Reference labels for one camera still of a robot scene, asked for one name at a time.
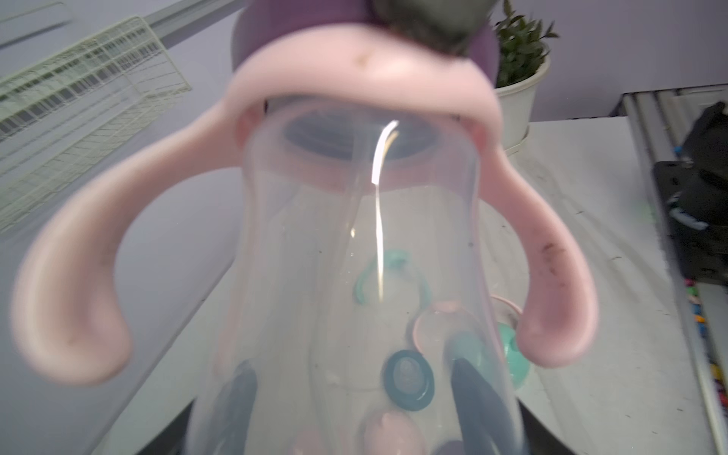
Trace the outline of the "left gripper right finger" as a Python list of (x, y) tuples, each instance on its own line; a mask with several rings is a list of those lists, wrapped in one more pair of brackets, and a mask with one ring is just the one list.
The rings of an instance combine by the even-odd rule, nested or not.
[(455, 360), (450, 384), (466, 454), (574, 454), (523, 403), (513, 416), (469, 361)]

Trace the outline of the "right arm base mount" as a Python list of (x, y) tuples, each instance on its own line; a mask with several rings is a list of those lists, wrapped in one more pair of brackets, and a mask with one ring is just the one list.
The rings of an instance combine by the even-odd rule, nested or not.
[(682, 275), (727, 284), (727, 105), (703, 110), (676, 158), (658, 161), (652, 176)]

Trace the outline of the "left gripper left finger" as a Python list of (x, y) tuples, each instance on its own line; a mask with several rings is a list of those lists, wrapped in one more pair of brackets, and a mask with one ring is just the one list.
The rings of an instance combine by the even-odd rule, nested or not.
[(243, 454), (257, 390), (254, 369), (249, 363), (240, 364), (210, 413), (196, 415), (192, 401), (140, 453)]

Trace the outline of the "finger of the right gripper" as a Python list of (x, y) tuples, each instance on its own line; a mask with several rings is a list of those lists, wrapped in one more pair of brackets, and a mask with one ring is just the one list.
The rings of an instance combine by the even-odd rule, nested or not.
[(375, 0), (390, 30), (444, 54), (466, 54), (498, 4), (493, 0)]

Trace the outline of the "purple nipple collar back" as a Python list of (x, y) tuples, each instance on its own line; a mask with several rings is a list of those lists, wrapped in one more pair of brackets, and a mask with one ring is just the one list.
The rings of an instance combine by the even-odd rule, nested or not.
[[(237, 17), (231, 38), (231, 63), (237, 69), (246, 58), (272, 41), (308, 28), (336, 24), (365, 24), (387, 28), (366, 0), (250, 1)], [(466, 54), (491, 83), (499, 72), (498, 38), (489, 23), (477, 35)]]

